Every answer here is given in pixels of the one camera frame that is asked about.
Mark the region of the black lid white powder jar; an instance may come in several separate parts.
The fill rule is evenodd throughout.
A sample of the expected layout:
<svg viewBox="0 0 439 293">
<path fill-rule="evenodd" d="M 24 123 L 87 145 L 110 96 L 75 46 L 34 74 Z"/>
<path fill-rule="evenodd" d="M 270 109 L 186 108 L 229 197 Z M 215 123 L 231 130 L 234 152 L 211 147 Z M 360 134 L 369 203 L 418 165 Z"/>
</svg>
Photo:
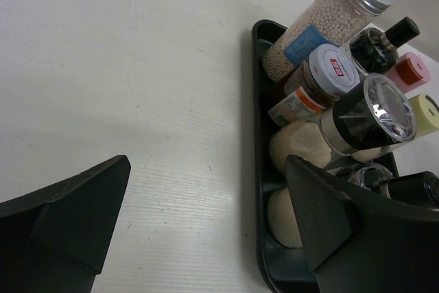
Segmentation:
<svg viewBox="0 0 439 293">
<path fill-rule="evenodd" d="M 358 163 L 329 169 L 328 173 L 387 198 L 433 211 L 438 210 L 438 177 L 432 172 L 396 177 L 388 168 L 378 163 Z M 287 187 L 276 190 L 270 196 L 267 217 L 272 235 L 280 244 L 287 248 L 302 247 Z"/>
</svg>

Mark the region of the tall jar white beads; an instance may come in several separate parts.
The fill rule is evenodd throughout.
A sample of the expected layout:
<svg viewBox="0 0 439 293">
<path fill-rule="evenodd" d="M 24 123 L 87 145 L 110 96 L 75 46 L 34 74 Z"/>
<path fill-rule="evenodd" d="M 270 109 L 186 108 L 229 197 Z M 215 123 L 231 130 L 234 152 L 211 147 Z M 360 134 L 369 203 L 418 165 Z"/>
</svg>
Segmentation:
<svg viewBox="0 0 439 293">
<path fill-rule="evenodd" d="M 318 46 L 340 47 L 384 13 L 393 0 L 314 0 L 261 59 L 267 76 L 278 82 Z"/>
</svg>

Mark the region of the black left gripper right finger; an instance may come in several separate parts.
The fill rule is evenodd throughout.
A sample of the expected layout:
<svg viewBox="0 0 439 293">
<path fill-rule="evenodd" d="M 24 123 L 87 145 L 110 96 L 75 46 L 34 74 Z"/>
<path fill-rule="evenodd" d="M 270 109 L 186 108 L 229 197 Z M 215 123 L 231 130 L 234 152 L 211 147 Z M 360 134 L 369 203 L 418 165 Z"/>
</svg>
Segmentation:
<svg viewBox="0 0 439 293">
<path fill-rule="evenodd" d="M 285 176 L 321 292 L 437 292 L 438 212 L 358 187 L 298 157 Z"/>
</svg>

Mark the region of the yellow lid bottle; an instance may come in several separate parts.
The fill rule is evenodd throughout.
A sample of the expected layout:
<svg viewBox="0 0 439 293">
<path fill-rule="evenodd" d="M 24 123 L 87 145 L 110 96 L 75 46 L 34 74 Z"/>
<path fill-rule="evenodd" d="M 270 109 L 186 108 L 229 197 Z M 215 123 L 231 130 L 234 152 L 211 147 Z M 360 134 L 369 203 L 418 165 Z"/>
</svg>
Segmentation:
<svg viewBox="0 0 439 293">
<path fill-rule="evenodd" d="M 371 162 L 387 155 L 401 146 L 407 145 L 418 138 L 438 131 L 438 105 L 427 94 L 421 93 L 409 99 L 416 116 L 417 131 L 413 140 L 378 148 L 360 150 L 351 155 L 351 158 L 360 163 Z"/>
</svg>

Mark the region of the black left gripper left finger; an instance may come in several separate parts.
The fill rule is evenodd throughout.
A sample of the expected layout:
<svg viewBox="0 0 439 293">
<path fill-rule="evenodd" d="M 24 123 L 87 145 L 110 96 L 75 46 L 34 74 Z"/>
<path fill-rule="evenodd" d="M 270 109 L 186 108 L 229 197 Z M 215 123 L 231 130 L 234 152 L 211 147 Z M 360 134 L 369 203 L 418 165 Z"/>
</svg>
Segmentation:
<svg viewBox="0 0 439 293">
<path fill-rule="evenodd" d="M 102 273 L 131 165 L 114 156 L 1 203 L 2 292 L 90 292 Z"/>
</svg>

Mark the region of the black knob lid spice jar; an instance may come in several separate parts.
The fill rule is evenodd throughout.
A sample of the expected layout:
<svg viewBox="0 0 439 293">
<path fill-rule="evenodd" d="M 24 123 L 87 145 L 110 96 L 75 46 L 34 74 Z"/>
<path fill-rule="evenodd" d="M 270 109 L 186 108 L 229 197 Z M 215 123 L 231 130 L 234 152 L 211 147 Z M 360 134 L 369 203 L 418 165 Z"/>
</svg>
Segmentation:
<svg viewBox="0 0 439 293">
<path fill-rule="evenodd" d="M 420 34 L 418 25 L 406 16 L 386 31 L 369 27 L 342 45 L 358 72 L 384 74 L 399 59 L 397 49 Z"/>
</svg>

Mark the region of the pink lid glass jar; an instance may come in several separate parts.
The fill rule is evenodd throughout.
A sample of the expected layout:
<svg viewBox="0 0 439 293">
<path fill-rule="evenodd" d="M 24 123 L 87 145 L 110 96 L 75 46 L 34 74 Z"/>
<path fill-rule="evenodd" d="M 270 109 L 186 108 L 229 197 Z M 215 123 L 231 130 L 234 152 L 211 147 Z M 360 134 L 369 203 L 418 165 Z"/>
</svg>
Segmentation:
<svg viewBox="0 0 439 293">
<path fill-rule="evenodd" d="M 427 65 L 412 52 L 402 55 L 385 76 L 393 81 L 404 94 L 428 83 L 431 79 Z"/>
</svg>

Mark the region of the black top grinder bottle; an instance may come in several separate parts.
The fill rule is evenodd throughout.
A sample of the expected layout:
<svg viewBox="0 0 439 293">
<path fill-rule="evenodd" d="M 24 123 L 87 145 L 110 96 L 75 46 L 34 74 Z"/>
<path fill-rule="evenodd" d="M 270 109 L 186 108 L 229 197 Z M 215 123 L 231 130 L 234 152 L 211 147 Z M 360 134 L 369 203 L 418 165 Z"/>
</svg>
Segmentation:
<svg viewBox="0 0 439 293">
<path fill-rule="evenodd" d="M 270 139 L 268 153 L 282 174 L 289 156 L 329 169 L 356 152 L 410 142 L 416 133 L 409 100 L 393 81 L 371 73 L 316 119 L 282 127 Z"/>
</svg>

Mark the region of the orange label sauce jar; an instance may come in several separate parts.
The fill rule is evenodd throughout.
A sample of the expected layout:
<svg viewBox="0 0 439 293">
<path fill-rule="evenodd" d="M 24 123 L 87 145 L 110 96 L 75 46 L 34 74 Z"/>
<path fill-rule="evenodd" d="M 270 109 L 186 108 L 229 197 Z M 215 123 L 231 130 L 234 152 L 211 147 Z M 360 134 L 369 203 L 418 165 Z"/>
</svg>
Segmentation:
<svg viewBox="0 0 439 293">
<path fill-rule="evenodd" d="M 280 127 L 294 121 L 309 121 L 359 82 L 355 65 L 342 50 L 330 44 L 320 45 L 267 91 L 268 115 Z"/>
</svg>

